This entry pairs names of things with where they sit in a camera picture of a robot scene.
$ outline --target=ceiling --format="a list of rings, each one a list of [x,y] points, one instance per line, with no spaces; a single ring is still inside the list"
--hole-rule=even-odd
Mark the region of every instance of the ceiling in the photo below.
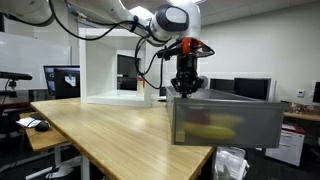
[[[265,13],[320,0],[206,0],[198,4],[202,25]],[[122,0],[127,9],[142,6],[154,13],[166,0]]]

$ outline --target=ceiling light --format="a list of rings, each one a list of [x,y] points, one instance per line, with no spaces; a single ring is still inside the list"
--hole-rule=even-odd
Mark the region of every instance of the ceiling light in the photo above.
[[[178,5],[178,4],[181,4],[181,3],[184,3],[184,2],[188,2],[188,1],[191,1],[193,3],[199,4],[199,3],[202,3],[202,2],[204,2],[206,0],[167,0],[167,1],[169,1],[173,5]]]
[[[152,18],[153,14],[148,11],[146,8],[143,8],[141,6],[137,6],[131,10],[129,10],[132,14],[137,15],[141,19],[150,19]]]

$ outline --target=white drawer unit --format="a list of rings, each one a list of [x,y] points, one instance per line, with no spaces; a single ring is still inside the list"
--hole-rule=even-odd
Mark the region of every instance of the white drawer unit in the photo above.
[[[279,148],[269,148],[266,156],[295,165],[300,165],[304,131],[302,129],[282,129]]]

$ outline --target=white shelf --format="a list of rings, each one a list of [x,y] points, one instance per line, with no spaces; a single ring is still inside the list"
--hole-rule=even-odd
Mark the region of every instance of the white shelf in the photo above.
[[[151,107],[151,102],[145,101],[143,96],[138,96],[137,91],[126,90],[114,90],[88,96],[86,102],[120,106]]]
[[[138,96],[137,91],[127,91],[127,90],[113,90],[106,93],[101,93],[93,96],[88,96],[90,98],[107,98],[107,99],[121,99],[128,101],[143,101],[143,96]]]
[[[79,35],[96,37],[105,31],[107,29],[80,28]],[[144,96],[138,96],[137,91],[117,90],[117,54],[132,56],[139,39],[133,33],[117,29],[98,41],[79,40],[82,102],[151,107],[150,86],[146,85]],[[150,47],[145,45],[139,53],[141,71],[152,59],[154,50]]]

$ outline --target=white cabinet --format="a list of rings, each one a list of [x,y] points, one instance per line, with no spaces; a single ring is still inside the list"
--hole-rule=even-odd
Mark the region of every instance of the white cabinet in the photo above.
[[[97,37],[108,29],[80,28],[82,37]],[[151,87],[146,84],[144,96],[137,91],[117,89],[117,54],[134,52],[140,37],[123,29],[114,29],[97,41],[79,40],[81,69],[81,102],[123,106],[151,107]],[[140,71],[144,72],[154,52],[143,45],[139,53]]]
[[[278,159],[280,161],[299,166],[304,134],[281,131],[279,148],[270,148],[266,150],[266,156]]]

